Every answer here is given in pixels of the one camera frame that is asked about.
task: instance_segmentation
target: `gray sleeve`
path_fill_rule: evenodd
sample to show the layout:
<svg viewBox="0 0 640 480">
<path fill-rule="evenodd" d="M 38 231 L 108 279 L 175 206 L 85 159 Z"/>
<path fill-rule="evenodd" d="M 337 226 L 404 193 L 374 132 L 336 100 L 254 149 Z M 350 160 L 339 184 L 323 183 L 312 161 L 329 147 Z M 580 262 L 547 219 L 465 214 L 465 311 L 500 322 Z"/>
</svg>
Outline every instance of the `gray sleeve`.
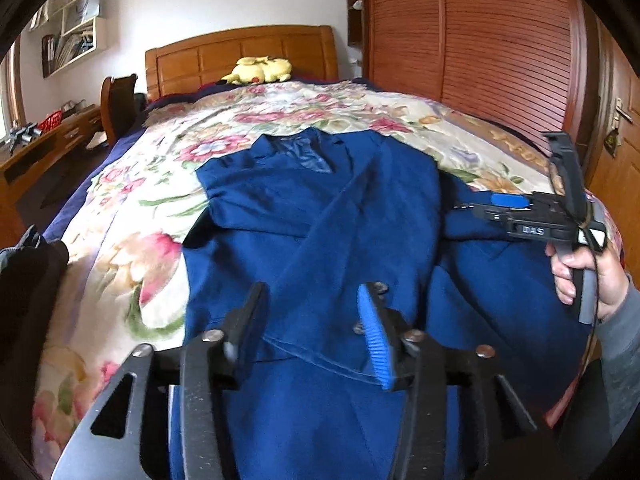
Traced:
<svg viewBox="0 0 640 480">
<path fill-rule="evenodd" d="M 629 277 L 626 298 L 616 313 L 596 327 L 602 345 L 602 379 L 615 442 L 640 400 L 640 292 Z"/>
</svg>

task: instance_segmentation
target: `person's arm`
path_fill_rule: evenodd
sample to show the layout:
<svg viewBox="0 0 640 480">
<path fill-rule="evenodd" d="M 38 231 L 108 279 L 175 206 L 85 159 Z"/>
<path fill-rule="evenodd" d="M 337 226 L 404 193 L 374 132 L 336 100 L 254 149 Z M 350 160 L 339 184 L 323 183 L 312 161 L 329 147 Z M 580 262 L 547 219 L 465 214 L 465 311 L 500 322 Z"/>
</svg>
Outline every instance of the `person's arm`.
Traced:
<svg viewBox="0 0 640 480">
<path fill-rule="evenodd" d="M 587 248 L 580 248 L 562 260 L 552 246 L 551 270 L 558 298 L 571 304 L 575 286 L 572 269 L 593 269 L 593 257 Z M 612 442 L 625 429 L 640 400 L 640 292 L 620 265 L 611 249 L 598 257 L 599 324 L 596 336 L 602 345 L 602 379 L 609 406 L 609 429 Z"/>
</svg>

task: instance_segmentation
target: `white wall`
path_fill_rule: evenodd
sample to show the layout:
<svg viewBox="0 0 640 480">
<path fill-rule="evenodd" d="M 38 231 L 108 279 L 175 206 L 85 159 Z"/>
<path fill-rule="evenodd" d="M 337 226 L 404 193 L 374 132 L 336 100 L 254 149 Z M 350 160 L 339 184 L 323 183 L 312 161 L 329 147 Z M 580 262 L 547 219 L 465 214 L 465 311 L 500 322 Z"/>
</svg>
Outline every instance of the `white wall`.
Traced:
<svg viewBox="0 0 640 480">
<path fill-rule="evenodd" d="M 106 17 L 108 50 L 47 80 L 40 61 L 40 40 L 46 31 L 22 34 L 20 68 L 28 121 L 43 119 L 68 100 L 98 103 L 107 76 L 137 73 L 136 91 L 143 92 L 146 50 L 226 28 L 331 25 L 340 74 L 350 74 L 346 0 L 106 0 Z"/>
</svg>

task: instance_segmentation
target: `metal screw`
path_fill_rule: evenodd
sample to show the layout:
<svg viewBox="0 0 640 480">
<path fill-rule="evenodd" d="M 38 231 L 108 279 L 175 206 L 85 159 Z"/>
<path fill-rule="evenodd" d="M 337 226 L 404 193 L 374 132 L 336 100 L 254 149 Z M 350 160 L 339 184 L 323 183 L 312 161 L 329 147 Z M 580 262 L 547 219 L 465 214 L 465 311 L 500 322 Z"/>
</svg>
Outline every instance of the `metal screw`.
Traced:
<svg viewBox="0 0 640 480">
<path fill-rule="evenodd" d="M 482 359 L 491 359 L 495 356 L 495 349 L 489 345 L 479 345 L 476 348 L 476 355 Z"/>
<path fill-rule="evenodd" d="M 378 294 L 386 294 L 389 290 L 389 286 L 383 282 L 374 282 L 373 285 L 376 287 Z"/>
<path fill-rule="evenodd" d="M 147 343 L 142 343 L 142 345 L 136 346 L 136 348 L 131 353 L 131 355 L 133 355 L 133 357 L 145 357 L 151 354 L 151 351 L 153 349 L 154 348 L 151 345 Z"/>
<path fill-rule="evenodd" d="M 424 332 L 416 328 L 412 328 L 411 330 L 407 330 L 407 332 L 404 333 L 403 337 L 405 340 L 412 343 L 419 343 L 424 339 Z"/>
<path fill-rule="evenodd" d="M 209 343 L 216 343 L 218 341 L 222 341 L 225 337 L 225 333 L 222 330 L 214 328 L 212 330 L 207 330 L 202 334 L 202 340 Z"/>
</svg>

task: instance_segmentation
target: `floral blanket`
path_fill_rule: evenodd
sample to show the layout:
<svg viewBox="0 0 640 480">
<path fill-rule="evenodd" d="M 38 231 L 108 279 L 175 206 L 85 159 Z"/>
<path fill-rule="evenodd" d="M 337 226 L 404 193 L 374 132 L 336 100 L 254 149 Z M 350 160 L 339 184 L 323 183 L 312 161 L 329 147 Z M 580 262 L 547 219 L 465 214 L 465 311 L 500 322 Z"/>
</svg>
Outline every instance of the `floral blanket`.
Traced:
<svg viewBox="0 0 640 480">
<path fill-rule="evenodd" d="M 33 409 L 43 478 L 135 345 L 182 343 L 189 287 L 181 242 L 207 204 L 194 170 L 261 134 L 308 126 L 393 136 L 478 190 L 550 191 L 546 159 L 511 134 L 427 99 L 352 82 L 249 86 L 151 111 L 135 145 L 94 178 L 63 237 L 70 263 Z M 612 223 L 609 232 L 617 233 Z M 620 247 L 617 234 L 612 241 Z"/>
</svg>

